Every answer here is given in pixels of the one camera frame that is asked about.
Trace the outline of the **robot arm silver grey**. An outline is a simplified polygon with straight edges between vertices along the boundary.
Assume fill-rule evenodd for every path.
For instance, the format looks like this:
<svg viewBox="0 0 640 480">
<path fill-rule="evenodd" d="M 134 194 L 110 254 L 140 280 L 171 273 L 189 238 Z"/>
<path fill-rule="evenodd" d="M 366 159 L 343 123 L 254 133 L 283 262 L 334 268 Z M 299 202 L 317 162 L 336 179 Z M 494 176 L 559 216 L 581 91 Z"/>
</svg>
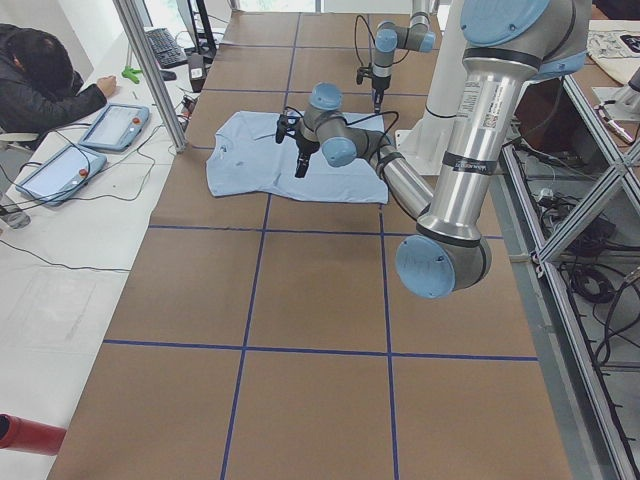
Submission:
<svg viewBox="0 0 640 480">
<path fill-rule="evenodd" d="M 458 1 L 451 5 L 438 58 L 459 65 L 452 130 L 435 185 L 428 184 L 384 133 L 350 125 L 341 91 L 312 90 L 306 110 L 279 116 L 275 139 L 298 150 L 296 176 L 314 153 L 334 167 L 366 161 L 414 219 L 396 270 L 404 286 L 441 298 L 481 281 L 491 250 L 477 221 L 523 85 L 578 71 L 586 58 L 591 19 L 587 1 Z"/>
<path fill-rule="evenodd" d="M 373 36 L 373 54 L 367 65 L 357 69 L 356 83 L 365 78 L 371 80 L 373 110 L 381 111 L 386 90 L 390 87 L 395 52 L 400 50 L 430 52 L 436 43 L 436 33 L 431 19 L 437 14 L 439 1 L 413 1 L 408 26 L 399 26 L 392 21 L 381 22 Z"/>
</svg>

